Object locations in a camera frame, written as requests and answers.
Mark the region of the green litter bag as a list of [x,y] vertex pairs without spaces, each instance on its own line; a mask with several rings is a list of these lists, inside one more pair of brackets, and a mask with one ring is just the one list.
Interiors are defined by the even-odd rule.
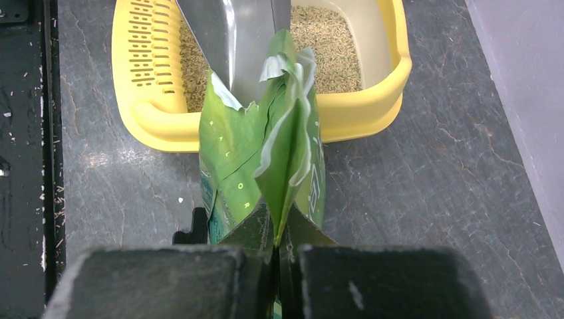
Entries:
[[325,160],[315,88],[317,61],[288,30],[269,43],[259,102],[240,103],[215,72],[200,116],[200,176],[211,243],[220,242],[264,200],[276,243],[290,208],[317,226],[325,210]]

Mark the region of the grey metal scoop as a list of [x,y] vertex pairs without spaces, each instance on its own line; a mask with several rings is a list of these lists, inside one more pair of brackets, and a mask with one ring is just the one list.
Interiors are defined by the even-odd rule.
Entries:
[[259,77],[275,33],[290,27],[288,0],[178,0],[210,68],[242,105],[265,91]]

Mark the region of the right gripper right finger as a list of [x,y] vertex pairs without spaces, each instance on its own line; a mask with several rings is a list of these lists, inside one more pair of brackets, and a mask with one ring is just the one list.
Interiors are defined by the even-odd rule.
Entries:
[[444,246],[339,245],[293,207],[280,245],[283,318],[491,318],[478,275]]

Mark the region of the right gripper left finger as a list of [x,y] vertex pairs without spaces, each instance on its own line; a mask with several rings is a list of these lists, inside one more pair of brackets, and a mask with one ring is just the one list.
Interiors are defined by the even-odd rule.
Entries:
[[63,273],[45,318],[272,318],[264,201],[216,245],[99,247]]

